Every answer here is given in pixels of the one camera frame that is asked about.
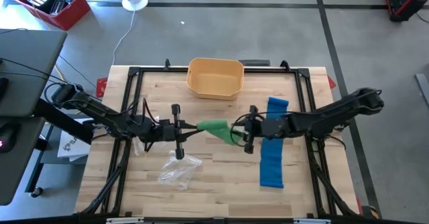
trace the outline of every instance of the table leg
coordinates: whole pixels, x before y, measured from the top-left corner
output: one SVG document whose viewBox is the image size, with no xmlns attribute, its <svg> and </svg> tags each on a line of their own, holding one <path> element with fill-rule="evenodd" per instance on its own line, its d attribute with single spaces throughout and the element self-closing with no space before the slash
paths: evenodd
<svg viewBox="0 0 429 224">
<path fill-rule="evenodd" d="M 36 184 L 38 183 L 40 173 L 42 173 L 42 169 L 43 169 L 43 164 L 40 163 L 40 161 L 42 160 L 42 156 L 43 156 L 43 151 L 40 151 L 38 159 L 36 161 L 36 165 L 34 166 L 32 175 L 28 180 L 27 187 L 25 188 L 24 192 L 31 193 L 36 188 Z"/>
<path fill-rule="evenodd" d="M 44 117 L 46 121 L 52 123 L 56 127 L 59 127 L 87 144 L 91 144 L 91 139 L 93 138 L 93 131 L 91 129 L 73 120 L 73 118 L 67 116 L 67 114 L 61 112 L 45 100 L 39 99 L 34 109 L 34 115 Z"/>
</svg>

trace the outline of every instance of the black cable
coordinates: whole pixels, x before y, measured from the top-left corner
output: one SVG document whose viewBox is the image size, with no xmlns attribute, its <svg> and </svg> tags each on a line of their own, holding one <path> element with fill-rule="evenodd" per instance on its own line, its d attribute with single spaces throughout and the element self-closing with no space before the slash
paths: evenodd
<svg viewBox="0 0 429 224">
<path fill-rule="evenodd" d="M 429 23 L 429 21 L 428 21 L 428 20 L 426 20 L 426 19 L 422 18 L 422 16 L 418 15 L 418 13 L 416 13 L 416 15 L 417 15 L 417 17 L 419 17 L 423 22 Z"/>
<path fill-rule="evenodd" d="M 50 87 L 54 86 L 54 85 L 61 85 L 61 84 L 62 84 L 62 83 L 54 82 L 54 83 L 52 83 L 52 84 L 48 85 L 48 86 L 45 88 L 45 90 L 43 91 L 43 95 L 45 96 L 45 101 L 47 101 L 49 104 L 53 105 L 53 103 L 51 102 L 51 100 L 49 100 L 49 98 L 48 98 L 48 89 L 49 89 Z"/>
<path fill-rule="evenodd" d="M 129 111 L 131 111 L 134 107 L 136 107 L 138 105 L 139 105 L 139 100 L 134 100 L 129 104 L 129 106 L 126 110 L 119 112 L 119 113 L 106 113 L 106 114 L 113 115 L 113 116 L 122 115 L 122 114 L 128 113 Z"/>
<path fill-rule="evenodd" d="M 44 80 L 48 80 L 50 82 L 56 83 L 53 80 L 46 79 L 46 78 L 44 78 L 42 76 L 36 76 L 36 75 L 33 75 L 33 74 L 25 74 L 25 73 L 17 73 L 17 72 L 3 72 L 3 71 L 1 71 L 0 74 L 17 74 L 17 75 L 23 75 L 23 76 L 34 76 L 34 77 L 42 78 Z"/>
<path fill-rule="evenodd" d="M 61 55 L 59 55 L 59 57 L 65 61 L 65 63 L 67 63 L 69 66 L 71 66 L 73 68 L 73 70 L 75 70 L 77 73 L 79 73 L 83 79 L 85 79 L 89 84 L 91 84 L 94 88 L 96 88 L 96 86 L 90 81 L 88 80 L 80 71 L 78 71 L 78 69 L 76 69 L 73 65 L 71 65 L 66 59 L 64 59 L 64 57 L 62 57 Z"/>
<path fill-rule="evenodd" d="M 155 120 L 155 118 L 152 116 L 152 114 L 151 114 L 151 112 L 150 112 L 150 110 L 149 110 L 149 106 L 147 106 L 146 98 L 143 98 L 143 108 L 144 108 L 144 109 L 146 108 L 146 110 L 147 110 L 147 114 L 149 114 L 150 119 L 151 119 L 154 123 L 160 124 L 160 122 L 159 122 L 159 121 L 156 121 L 156 120 Z"/>
<path fill-rule="evenodd" d="M 231 141 L 236 145 L 236 146 L 240 146 L 240 147 L 244 147 L 244 145 L 237 143 L 234 138 L 233 138 L 233 132 L 234 132 L 234 127 L 236 126 L 236 124 L 240 121 L 240 119 L 242 119 L 243 117 L 249 116 L 250 113 L 248 114 L 244 114 L 242 116 L 240 116 L 239 118 L 237 118 L 237 120 L 235 120 L 235 122 L 232 124 L 231 129 L 229 130 L 229 137 L 231 138 Z"/>
<path fill-rule="evenodd" d="M 337 137 L 334 137 L 334 136 L 332 136 L 331 134 L 328 134 L 328 137 L 330 137 L 331 139 L 335 139 L 336 141 L 340 142 L 340 143 L 344 146 L 344 149 L 346 149 L 346 148 L 347 148 L 347 147 L 346 147 L 346 144 L 344 143 L 344 141 L 343 141 L 343 140 L 341 140 L 341 139 L 339 139 L 339 138 L 337 138 Z"/>
<path fill-rule="evenodd" d="M 109 135 L 109 134 L 107 134 L 107 133 L 97 135 L 97 136 L 93 137 L 93 138 L 91 139 L 91 141 L 94 141 L 95 139 L 98 139 L 99 137 L 104 137 L 104 136 L 108 136 L 108 135 Z"/>
<path fill-rule="evenodd" d="M 13 29 L 13 30 L 7 30 L 5 32 L 0 32 L 0 34 L 6 34 L 6 33 L 9 33 L 9 32 L 14 32 L 15 30 L 27 30 L 27 29 L 25 29 L 25 28 L 17 28 L 17 29 Z"/>
<path fill-rule="evenodd" d="M 1 59 L 1 60 L 6 60 L 6 61 L 8 61 L 8 62 L 10 62 L 10 63 L 14 63 L 14 64 L 20 65 L 20 66 L 22 66 L 22 67 L 25 67 L 25 68 L 28 68 L 28 69 L 31 69 L 31 70 L 35 70 L 36 72 L 39 72 L 39 73 L 45 74 L 46 76 L 51 76 L 51 77 L 53 77 L 53 78 L 55 78 L 55 79 L 57 79 L 57 80 L 59 80 L 59 81 L 61 81 L 61 82 L 67 83 L 65 80 L 62 80 L 61 78 L 58 78 L 58 77 L 56 77 L 56 76 L 52 76 L 51 74 L 48 74 L 48 73 L 42 72 L 41 70 L 38 70 L 38 69 L 32 68 L 32 67 L 30 67 L 30 66 L 26 66 L 26 65 L 24 65 L 24 64 L 22 64 L 22 63 L 19 63 L 19 62 L 13 61 L 13 60 L 9 60 L 9 59 L 3 58 L 3 57 L 1 57 L 0 59 Z"/>
</svg>

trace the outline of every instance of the red crate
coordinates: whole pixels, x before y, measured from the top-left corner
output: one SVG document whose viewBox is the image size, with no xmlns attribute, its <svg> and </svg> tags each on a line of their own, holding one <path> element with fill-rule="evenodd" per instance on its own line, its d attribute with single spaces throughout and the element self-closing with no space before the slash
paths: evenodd
<svg viewBox="0 0 429 224">
<path fill-rule="evenodd" d="M 39 9 L 33 8 L 27 0 L 16 0 L 18 3 L 21 3 L 32 15 L 35 17 L 40 17 L 41 20 L 48 22 L 61 30 L 69 30 L 81 17 L 88 13 L 91 8 L 89 7 L 86 0 L 73 0 L 69 5 L 67 5 L 58 15 L 52 16 Z"/>
</svg>

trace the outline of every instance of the blue cloth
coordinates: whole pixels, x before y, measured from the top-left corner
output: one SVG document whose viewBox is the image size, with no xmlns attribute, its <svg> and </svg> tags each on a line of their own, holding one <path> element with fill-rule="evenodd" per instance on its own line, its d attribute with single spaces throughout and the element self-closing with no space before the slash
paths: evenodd
<svg viewBox="0 0 429 224">
<path fill-rule="evenodd" d="M 281 117 L 288 109 L 289 102 L 270 97 L 268 99 L 267 118 Z M 283 139 L 263 139 L 261 147 L 261 163 L 259 163 L 259 182 L 261 186 L 283 188 L 282 179 Z"/>
</svg>

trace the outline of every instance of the wooden tabletop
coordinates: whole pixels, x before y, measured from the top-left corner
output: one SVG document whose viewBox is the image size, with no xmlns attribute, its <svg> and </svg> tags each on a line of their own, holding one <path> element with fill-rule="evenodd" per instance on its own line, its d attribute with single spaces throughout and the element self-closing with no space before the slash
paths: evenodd
<svg viewBox="0 0 429 224">
<path fill-rule="evenodd" d="M 129 66 L 113 66 L 103 103 L 119 111 L 122 104 Z M 317 107 L 332 102 L 326 69 L 309 68 Z M 208 119 L 227 119 L 232 123 L 248 113 L 250 105 L 260 111 L 267 108 L 268 97 L 289 101 L 288 111 L 299 111 L 298 95 L 292 74 L 246 74 L 244 88 L 234 101 L 197 99 L 186 84 L 185 73 L 153 72 L 143 76 L 142 97 L 146 97 L 154 116 L 170 118 L 171 104 L 178 103 L 181 118 L 191 124 Z M 304 87 L 307 109 L 308 98 Z M 96 197 L 107 179 L 113 138 L 102 137 L 91 146 L 80 187 L 76 211 L 81 211 Z M 183 143 L 185 154 L 202 160 L 190 181 L 188 190 L 161 185 L 158 176 L 175 143 L 156 143 L 144 156 L 131 149 L 123 192 L 121 214 L 132 211 L 144 217 L 305 217 L 316 213 L 310 168 L 303 137 L 285 139 L 283 147 L 284 188 L 260 187 L 259 162 L 261 140 L 255 141 L 254 154 L 243 148 L 224 144 L 209 133 L 194 135 Z M 354 211 L 358 211 L 355 191 L 344 147 L 335 140 L 326 140 L 326 158 L 332 185 Z M 324 208 L 328 210 L 321 186 Z M 111 204 L 116 193 L 111 195 Z"/>
</svg>

